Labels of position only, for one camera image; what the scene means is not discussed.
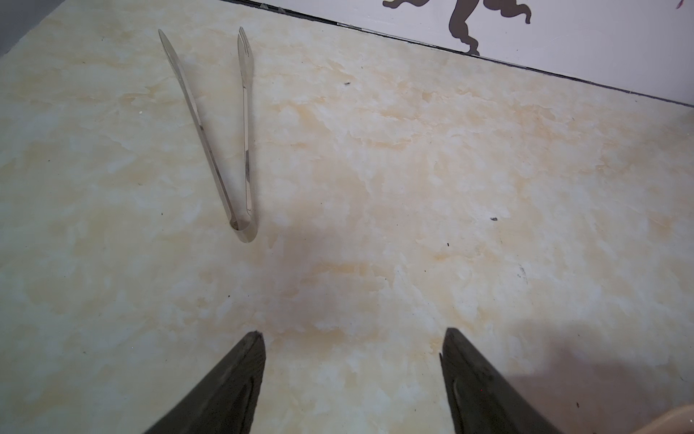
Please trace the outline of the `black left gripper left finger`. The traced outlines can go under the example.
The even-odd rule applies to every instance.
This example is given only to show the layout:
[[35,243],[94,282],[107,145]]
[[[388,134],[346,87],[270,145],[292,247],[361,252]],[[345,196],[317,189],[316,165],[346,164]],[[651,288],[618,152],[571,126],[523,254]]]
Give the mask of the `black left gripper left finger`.
[[263,335],[249,332],[149,433],[249,433],[266,363]]

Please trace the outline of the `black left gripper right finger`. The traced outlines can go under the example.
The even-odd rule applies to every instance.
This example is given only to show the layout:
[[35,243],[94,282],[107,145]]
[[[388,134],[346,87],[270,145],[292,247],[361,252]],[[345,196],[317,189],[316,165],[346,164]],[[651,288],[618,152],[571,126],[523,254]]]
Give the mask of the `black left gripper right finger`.
[[439,354],[456,433],[557,433],[463,333],[450,327]]

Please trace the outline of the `pink scalloped fruit bowl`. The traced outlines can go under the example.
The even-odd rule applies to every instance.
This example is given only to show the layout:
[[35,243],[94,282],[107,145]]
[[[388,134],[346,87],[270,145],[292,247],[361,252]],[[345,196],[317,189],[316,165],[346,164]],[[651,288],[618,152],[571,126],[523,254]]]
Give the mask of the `pink scalloped fruit bowl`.
[[634,434],[693,434],[694,405],[682,406],[649,422]]

